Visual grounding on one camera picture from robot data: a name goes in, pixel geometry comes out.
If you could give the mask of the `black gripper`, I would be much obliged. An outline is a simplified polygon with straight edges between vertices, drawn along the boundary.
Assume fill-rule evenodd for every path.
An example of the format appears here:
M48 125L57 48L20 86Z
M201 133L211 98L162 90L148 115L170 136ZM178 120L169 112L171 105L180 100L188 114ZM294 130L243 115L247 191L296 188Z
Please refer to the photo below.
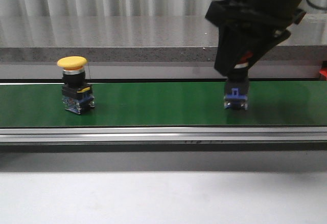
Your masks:
M259 12L237 0L211 2L205 18L219 30L219 42L214 68L227 76L250 51L248 68L267 52L291 36L287 27L299 24L306 11L293 9L287 18Z

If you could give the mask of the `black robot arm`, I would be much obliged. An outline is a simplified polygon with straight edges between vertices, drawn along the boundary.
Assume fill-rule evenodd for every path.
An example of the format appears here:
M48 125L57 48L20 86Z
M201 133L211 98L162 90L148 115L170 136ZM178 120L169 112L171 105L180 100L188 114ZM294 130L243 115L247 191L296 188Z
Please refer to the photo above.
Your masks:
M291 33L287 27L298 24L305 11L302 0L221 0L211 2L205 18L219 29L215 69L226 76L242 57L249 65Z

